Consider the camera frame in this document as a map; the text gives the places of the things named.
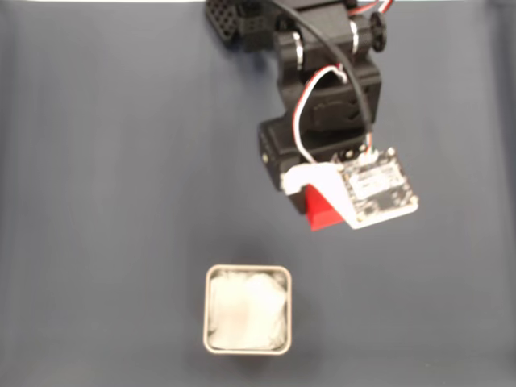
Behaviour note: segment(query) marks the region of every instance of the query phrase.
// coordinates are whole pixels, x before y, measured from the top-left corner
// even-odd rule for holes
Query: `electronic component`
[[[298,164],[281,178],[287,196],[311,186],[353,229],[371,226],[418,209],[418,197],[394,149],[367,150],[353,160]]]
[[[362,228],[409,214],[418,209],[394,149],[364,153],[342,164],[341,175],[352,211],[344,217],[353,228]]]

